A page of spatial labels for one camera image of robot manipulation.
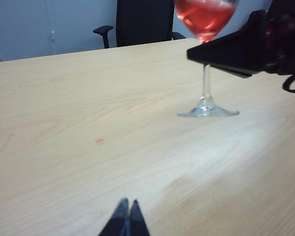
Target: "wine glass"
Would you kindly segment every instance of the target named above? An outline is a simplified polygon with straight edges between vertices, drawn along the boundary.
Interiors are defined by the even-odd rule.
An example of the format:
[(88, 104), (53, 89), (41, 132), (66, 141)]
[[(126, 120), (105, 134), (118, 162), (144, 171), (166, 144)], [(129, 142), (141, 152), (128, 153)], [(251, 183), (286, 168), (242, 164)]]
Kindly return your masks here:
[[(175, 0), (180, 18), (201, 43), (211, 41), (227, 24), (236, 10), (239, 0)], [(184, 117), (236, 116), (239, 112), (227, 111), (213, 100), (210, 94), (210, 65), (203, 68), (203, 93), (199, 104), (188, 112), (179, 113)]]

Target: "table surface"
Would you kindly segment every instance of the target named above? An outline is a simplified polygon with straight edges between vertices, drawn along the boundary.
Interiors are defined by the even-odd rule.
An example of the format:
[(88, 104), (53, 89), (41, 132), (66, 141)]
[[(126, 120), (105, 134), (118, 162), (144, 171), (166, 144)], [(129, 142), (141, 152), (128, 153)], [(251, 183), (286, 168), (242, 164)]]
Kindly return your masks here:
[(295, 94), (212, 69), (240, 115), (177, 117), (200, 96), (198, 44), (0, 62), (0, 236), (97, 235), (122, 197), (152, 236), (295, 236)]

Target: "black chair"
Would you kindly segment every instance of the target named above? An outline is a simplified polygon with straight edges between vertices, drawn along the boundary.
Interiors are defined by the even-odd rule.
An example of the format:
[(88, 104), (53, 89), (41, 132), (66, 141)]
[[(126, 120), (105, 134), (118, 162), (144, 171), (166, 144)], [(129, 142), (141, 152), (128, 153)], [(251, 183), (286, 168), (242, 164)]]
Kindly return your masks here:
[[(116, 16), (117, 47), (185, 38), (173, 30), (173, 0), (118, 0)], [(103, 37), (109, 48), (107, 33), (114, 27), (101, 26), (93, 32)]]

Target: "red wine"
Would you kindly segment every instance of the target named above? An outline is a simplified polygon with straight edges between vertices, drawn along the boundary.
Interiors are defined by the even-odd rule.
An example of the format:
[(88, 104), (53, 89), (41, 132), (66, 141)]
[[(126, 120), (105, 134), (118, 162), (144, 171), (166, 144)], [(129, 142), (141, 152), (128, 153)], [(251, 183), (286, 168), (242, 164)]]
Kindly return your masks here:
[(211, 41), (227, 24), (236, 6), (222, 0), (175, 0), (178, 18), (200, 41)]

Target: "chair armrest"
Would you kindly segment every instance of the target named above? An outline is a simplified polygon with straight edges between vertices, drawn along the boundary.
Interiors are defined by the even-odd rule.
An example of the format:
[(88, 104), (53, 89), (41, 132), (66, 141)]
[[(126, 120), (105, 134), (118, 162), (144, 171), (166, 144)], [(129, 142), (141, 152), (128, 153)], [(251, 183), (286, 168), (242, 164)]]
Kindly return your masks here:
[(112, 30), (112, 26), (101, 26), (93, 30), (93, 33), (100, 34), (101, 36), (107, 35), (108, 31)]
[(173, 40), (186, 38), (185, 36), (183, 36), (181, 33), (178, 33), (178, 32), (172, 32), (171, 36)]

